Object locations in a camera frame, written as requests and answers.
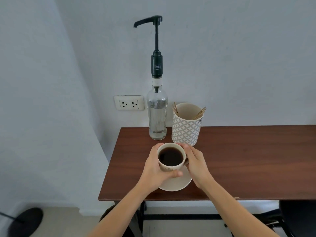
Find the person's right forearm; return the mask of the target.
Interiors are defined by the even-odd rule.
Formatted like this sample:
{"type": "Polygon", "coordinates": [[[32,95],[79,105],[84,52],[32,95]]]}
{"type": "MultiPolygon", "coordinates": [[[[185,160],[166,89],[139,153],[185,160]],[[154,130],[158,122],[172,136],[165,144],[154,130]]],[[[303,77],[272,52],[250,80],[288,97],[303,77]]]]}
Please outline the person's right forearm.
{"type": "Polygon", "coordinates": [[[197,187],[209,197],[234,237],[279,237],[253,214],[247,211],[214,179],[198,182],[197,187]]]}

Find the person's right hand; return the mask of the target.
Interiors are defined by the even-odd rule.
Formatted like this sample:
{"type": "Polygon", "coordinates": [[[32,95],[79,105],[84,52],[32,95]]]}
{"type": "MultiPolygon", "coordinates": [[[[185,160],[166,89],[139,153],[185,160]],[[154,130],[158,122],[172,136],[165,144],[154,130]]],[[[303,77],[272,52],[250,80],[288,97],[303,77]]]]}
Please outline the person's right hand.
{"type": "Polygon", "coordinates": [[[194,156],[196,158],[196,170],[189,171],[192,180],[194,181],[196,186],[202,189],[203,191],[211,190],[212,185],[215,183],[215,180],[208,170],[203,153],[189,144],[177,144],[183,147],[187,156],[194,156]]]}

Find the black coffee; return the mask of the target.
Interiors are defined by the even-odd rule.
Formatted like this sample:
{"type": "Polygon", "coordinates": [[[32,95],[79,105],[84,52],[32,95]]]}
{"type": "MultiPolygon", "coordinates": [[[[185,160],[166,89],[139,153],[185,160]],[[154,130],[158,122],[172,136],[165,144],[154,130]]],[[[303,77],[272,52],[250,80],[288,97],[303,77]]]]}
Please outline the black coffee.
{"type": "Polygon", "coordinates": [[[182,152],[175,147],[167,147],[162,149],[158,154],[159,161],[168,167],[180,165],[183,160],[182,152]]]}

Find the bunch of wooden stir sticks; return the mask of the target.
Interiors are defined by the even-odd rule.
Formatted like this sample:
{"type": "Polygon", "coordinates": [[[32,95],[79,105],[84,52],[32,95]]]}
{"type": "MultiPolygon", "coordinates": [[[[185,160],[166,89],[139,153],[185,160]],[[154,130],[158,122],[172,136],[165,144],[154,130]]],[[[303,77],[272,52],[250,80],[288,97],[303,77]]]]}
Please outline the bunch of wooden stir sticks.
{"type": "Polygon", "coordinates": [[[192,103],[173,103],[174,113],[184,120],[197,120],[203,117],[206,107],[199,107],[192,103]]]}

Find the white patterned ceramic holder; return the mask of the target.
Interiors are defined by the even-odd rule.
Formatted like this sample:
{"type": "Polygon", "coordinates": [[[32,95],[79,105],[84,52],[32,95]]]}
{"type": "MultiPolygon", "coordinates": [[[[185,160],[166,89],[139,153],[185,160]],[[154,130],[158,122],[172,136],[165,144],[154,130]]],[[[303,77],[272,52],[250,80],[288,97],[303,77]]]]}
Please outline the white patterned ceramic holder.
{"type": "Polygon", "coordinates": [[[194,146],[199,137],[203,117],[197,120],[184,120],[179,118],[173,111],[172,141],[174,143],[185,143],[194,146]]]}

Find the person's dark trouser leg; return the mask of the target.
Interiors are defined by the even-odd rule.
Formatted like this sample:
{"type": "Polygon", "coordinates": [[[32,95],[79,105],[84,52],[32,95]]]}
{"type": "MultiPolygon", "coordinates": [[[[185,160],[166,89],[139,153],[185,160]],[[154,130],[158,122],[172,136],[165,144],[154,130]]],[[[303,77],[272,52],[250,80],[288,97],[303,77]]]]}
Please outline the person's dark trouser leg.
{"type": "MultiPolygon", "coordinates": [[[[101,222],[116,206],[117,204],[114,204],[113,206],[108,208],[101,216],[99,222],[101,222]]],[[[122,237],[143,237],[141,228],[139,226],[139,221],[141,220],[140,213],[140,210],[137,209],[130,223],[128,224],[126,230],[124,231],[122,237]]]]}

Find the person's left forearm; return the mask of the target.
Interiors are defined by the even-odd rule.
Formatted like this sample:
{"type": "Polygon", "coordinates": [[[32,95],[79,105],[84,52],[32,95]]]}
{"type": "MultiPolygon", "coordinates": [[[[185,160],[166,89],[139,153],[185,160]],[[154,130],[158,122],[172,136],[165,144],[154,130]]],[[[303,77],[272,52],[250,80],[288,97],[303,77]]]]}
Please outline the person's left forearm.
{"type": "Polygon", "coordinates": [[[97,224],[87,237],[143,237],[134,215],[143,200],[158,188],[150,182],[139,181],[136,186],[97,224]]]}

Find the cream ceramic coffee cup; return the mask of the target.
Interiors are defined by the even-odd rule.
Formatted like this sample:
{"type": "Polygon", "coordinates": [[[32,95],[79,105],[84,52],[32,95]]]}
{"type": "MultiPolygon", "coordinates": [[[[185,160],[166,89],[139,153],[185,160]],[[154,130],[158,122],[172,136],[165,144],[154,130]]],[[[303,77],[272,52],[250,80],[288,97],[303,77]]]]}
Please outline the cream ceramic coffee cup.
{"type": "Polygon", "coordinates": [[[159,165],[160,165],[160,167],[162,168],[162,170],[164,170],[164,171],[179,170],[179,169],[181,169],[183,166],[185,166],[185,163],[184,163],[184,162],[185,162],[185,159],[186,159],[187,155],[186,155],[186,153],[185,153],[183,147],[181,147],[180,145],[178,145],[178,144],[176,144],[176,143],[164,143],[162,146],[160,146],[160,147],[158,148],[157,155],[159,154],[159,152],[160,152],[162,149],[167,148],[167,147],[175,147],[175,148],[179,149],[179,150],[182,152],[182,154],[183,154],[184,160],[183,160],[183,162],[182,162],[180,165],[174,166],[174,167],[165,166],[164,164],[162,164],[162,163],[159,161],[159,165]]]}

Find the clear glass pump syrup bottle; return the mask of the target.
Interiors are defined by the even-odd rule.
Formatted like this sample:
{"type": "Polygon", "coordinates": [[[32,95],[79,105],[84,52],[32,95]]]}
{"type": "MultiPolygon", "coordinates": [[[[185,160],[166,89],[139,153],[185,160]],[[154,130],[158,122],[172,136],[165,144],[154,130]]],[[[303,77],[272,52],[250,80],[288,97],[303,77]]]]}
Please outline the clear glass pump syrup bottle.
{"type": "Polygon", "coordinates": [[[168,97],[162,88],[163,56],[159,50],[159,25],[162,16],[155,15],[139,20],[133,27],[146,23],[152,23],[155,27],[155,50],[151,55],[152,89],[147,94],[147,107],[149,119],[149,136],[154,140],[162,140],[167,135],[166,117],[168,97]]]}

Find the person's left hand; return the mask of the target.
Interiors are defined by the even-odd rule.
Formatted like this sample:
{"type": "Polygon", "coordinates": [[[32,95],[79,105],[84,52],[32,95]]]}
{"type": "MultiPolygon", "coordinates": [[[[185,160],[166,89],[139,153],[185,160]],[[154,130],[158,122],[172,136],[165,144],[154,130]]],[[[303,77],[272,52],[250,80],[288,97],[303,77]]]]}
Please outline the person's left hand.
{"type": "Polygon", "coordinates": [[[145,194],[150,194],[153,191],[157,190],[164,181],[168,179],[160,179],[158,177],[158,173],[162,171],[159,166],[159,160],[157,151],[163,143],[158,143],[152,147],[149,156],[145,162],[144,170],[140,177],[140,180],[137,183],[137,187],[139,187],[142,192],[145,194]]]}

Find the black metal table frame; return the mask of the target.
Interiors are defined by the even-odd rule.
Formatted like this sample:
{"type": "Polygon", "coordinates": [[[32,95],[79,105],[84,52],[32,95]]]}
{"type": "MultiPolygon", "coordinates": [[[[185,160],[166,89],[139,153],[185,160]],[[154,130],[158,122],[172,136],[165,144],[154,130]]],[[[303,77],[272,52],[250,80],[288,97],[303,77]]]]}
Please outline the black metal table frame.
{"type": "MultiPolygon", "coordinates": [[[[278,200],[238,200],[238,202],[258,219],[265,214],[278,214],[278,200]]],[[[143,201],[139,210],[148,221],[165,220],[221,220],[211,201],[143,201]]]]}

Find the cream ceramic saucer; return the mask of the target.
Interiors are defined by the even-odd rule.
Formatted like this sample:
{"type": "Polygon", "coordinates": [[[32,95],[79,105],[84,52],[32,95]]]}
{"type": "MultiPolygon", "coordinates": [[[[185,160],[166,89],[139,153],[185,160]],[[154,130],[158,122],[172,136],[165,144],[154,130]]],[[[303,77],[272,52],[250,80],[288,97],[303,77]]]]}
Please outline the cream ceramic saucer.
{"type": "Polygon", "coordinates": [[[159,189],[168,192],[180,191],[186,188],[192,181],[190,173],[186,167],[182,170],[183,176],[178,178],[170,178],[162,183],[159,189]]]}

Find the white double wall socket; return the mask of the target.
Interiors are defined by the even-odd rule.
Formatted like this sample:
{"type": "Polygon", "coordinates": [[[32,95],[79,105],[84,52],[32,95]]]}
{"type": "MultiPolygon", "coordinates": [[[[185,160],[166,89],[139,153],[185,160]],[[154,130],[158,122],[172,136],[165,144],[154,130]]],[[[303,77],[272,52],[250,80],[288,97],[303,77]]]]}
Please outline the white double wall socket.
{"type": "Polygon", "coordinates": [[[116,109],[119,111],[144,111],[142,95],[116,95],[113,97],[116,109]]]}

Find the black round stand base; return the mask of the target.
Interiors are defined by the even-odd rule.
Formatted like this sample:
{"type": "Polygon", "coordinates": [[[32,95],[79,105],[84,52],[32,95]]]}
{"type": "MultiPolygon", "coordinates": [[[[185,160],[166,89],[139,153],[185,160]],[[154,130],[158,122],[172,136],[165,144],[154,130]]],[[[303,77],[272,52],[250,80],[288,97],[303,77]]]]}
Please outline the black round stand base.
{"type": "Polygon", "coordinates": [[[44,212],[41,208],[30,208],[19,214],[17,217],[7,215],[0,211],[0,216],[12,220],[7,237],[30,237],[40,226],[44,212]]]}

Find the black chair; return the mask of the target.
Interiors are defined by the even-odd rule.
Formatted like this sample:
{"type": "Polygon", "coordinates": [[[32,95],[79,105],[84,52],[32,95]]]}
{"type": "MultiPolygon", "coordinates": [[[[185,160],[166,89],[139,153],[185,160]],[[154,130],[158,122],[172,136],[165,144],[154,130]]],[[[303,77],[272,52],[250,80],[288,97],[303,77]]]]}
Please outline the black chair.
{"type": "Polygon", "coordinates": [[[293,237],[316,237],[316,200],[281,200],[279,209],[293,237]]]}

